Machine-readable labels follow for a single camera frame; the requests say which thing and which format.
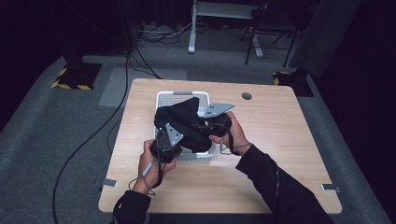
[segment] dark background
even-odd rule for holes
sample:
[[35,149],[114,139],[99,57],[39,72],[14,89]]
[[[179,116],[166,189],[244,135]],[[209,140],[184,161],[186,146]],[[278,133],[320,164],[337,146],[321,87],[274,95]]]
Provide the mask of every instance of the dark background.
[[[59,16],[64,29],[81,55],[123,45],[119,41],[122,32],[115,1],[70,1],[89,21],[115,39],[93,29],[64,1],[54,2],[61,9]],[[142,6],[145,10],[153,4],[157,12],[163,12],[161,1],[146,4]],[[185,23],[189,20],[191,1],[179,2],[173,9]],[[326,74],[322,78],[313,77],[355,160],[393,222],[396,222],[392,212],[396,197],[391,185],[396,168],[395,9],[391,1],[363,1]],[[164,20],[164,14],[144,16],[146,21],[176,24],[176,20]],[[42,15],[26,1],[1,2],[0,34],[2,130],[35,80],[62,53],[50,23],[43,23]]]

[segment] person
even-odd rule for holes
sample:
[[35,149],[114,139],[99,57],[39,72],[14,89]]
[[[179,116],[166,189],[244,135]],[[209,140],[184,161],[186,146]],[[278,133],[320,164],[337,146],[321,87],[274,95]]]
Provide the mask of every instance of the person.
[[[233,123],[230,130],[233,136],[233,149],[241,156],[235,168],[252,180],[255,189],[273,212],[275,223],[333,223],[314,193],[277,167],[268,154],[251,144],[246,139],[233,112],[229,111],[227,115]],[[227,134],[223,137],[210,135],[209,139],[214,143],[222,142],[225,146],[230,146]],[[152,142],[153,140],[148,140],[144,143],[138,172],[143,174],[150,162],[153,166],[144,178],[137,179],[132,190],[125,191],[120,207],[117,207],[116,211],[117,221],[120,224],[140,224],[146,219],[151,201],[148,193],[158,180],[158,166],[160,165],[149,151]],[[166,164],[163,172],[169,172],[175,167],[176,162],[173,160]]]

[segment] wooden table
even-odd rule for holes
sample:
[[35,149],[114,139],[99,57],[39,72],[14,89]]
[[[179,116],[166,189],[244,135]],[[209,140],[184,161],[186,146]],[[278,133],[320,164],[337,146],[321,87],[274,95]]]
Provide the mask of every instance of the wooden table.
[[[135,79],[125,106],[99,208],[111,212],[117,199],[137,177],[143,142],[153,137],[158,91],[206,91],[212,103],[232,103],[247,140],[268,153],[286,172],[311,189],[327,213],[342,211],[336,192],[323,191],[332,183],[289,87]],[[252,95],[244,100],[242,93]],[[234,167],[239,157],[216,155],[210,163],[177,164],[151,196],[151,213],[270,213],[252,182]]]

